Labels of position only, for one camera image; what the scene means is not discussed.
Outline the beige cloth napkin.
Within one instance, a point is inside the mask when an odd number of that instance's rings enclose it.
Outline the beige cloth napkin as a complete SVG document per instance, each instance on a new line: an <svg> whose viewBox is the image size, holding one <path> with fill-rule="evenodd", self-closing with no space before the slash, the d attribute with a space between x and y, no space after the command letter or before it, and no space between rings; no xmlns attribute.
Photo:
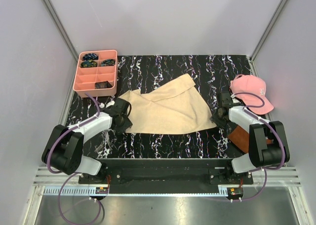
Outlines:
<svg viewBox="0 0 316 225"><path fill-rule="evenodd" d="M120 96L131 104L128 133L181 135L216 127L210 107L195 88L189 74L150 93L139 89Z"/></svg>

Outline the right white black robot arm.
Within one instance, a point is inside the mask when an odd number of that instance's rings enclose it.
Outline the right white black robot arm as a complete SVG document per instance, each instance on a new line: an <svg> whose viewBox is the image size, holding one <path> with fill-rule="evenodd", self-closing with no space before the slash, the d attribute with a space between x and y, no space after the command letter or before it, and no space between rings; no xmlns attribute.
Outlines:
<svg viewBox="0 0 316 225"><path fill-rule="evenodd" d="M260 101L260 105L247 105L233 100L236 96L250 95ZM284 125L280 121L269 121L250 111L262 108L263 98L249 93L231 94L229 91L217 95L218 108L210 118L218 127L225 128L229 122L240 126L249 134L248 153L231 161L231 167L224 171L224 178L230 184L237 183L242 173L261 169L278 170L290 160L290 151Z"/></svg>

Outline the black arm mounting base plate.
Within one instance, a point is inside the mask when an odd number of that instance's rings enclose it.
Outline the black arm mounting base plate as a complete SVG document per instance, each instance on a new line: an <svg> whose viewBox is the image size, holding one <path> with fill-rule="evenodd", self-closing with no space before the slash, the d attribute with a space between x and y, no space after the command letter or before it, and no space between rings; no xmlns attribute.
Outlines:
<svg viewBox="0 0 316 225"><path fill-rule="evenodd" d="M219 186L253 184L249 173L236 174L230 159L102 159L98 176L84 174L79 184L110 183L110 195L209 195Z"/></svg>

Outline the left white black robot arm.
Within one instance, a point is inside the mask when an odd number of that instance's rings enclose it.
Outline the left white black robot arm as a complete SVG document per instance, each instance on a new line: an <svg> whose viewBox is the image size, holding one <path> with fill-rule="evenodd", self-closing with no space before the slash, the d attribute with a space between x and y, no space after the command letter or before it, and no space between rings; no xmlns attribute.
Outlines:
<svg viewBox="0 0 316 225"><path fill-rule="evenodd" d="M94 136L109 129L123 133L131 128L129 119L131 104L117 98L105 107L100 107L95 99L97 113L77 124L53 128L41 160L46 164L50 173L72 175L75 173L88 174L97 184L105 181L107 172L97 159L84 156L83 146Z"/></svg>

